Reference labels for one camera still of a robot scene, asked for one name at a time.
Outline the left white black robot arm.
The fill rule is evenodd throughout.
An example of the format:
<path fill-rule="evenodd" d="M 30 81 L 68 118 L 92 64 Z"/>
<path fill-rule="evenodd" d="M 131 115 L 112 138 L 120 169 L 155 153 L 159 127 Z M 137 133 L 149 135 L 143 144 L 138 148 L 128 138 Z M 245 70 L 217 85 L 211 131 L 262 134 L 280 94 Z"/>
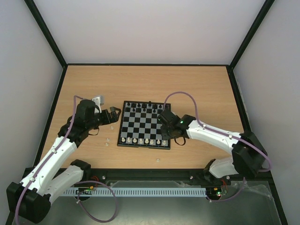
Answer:
<path fill-rule="evenodd" d="M 14 213 L 17 225 L 20 217 L 35 224 L 41 222 L 54 201 L 71 186 L 99 183 L 91 179 L 91 165 L 82 160 L 73 161 L 61 174 L 57 172 L 91 130 L 119 120 L 121 110 L 116 107 L 101 109 L 101 98 L 82 98 L 79 103 L 73 103 L 72 116 L 60 128 L 44 158 L 19 183 L 12 182 L 7 187 L 9 210 Z"/>

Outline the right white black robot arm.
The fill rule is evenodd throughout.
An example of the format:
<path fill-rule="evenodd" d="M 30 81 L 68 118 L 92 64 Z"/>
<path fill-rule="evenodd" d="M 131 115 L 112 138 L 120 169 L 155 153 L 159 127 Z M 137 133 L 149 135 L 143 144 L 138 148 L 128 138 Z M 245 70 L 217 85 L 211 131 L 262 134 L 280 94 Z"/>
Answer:
<path fill-rule="evenodd" d="M 269 161 L 267 152 L 256 135 L 249 130 L 244 133 L 226 131 L 202 123 L 190 115 L 180 118 L 169 109 L 164 109 L 157 119 L 162 124 L 161 134 L 164 140 L 199 140 L 230 155 L 228 158 L 213 159 L 207 164 L 204 177 L 208 183 L 213 184 L 224 176 L 235 174 L 253 179 L 258 173 L 269 171 L 263 168 L 263 163 Z"/>

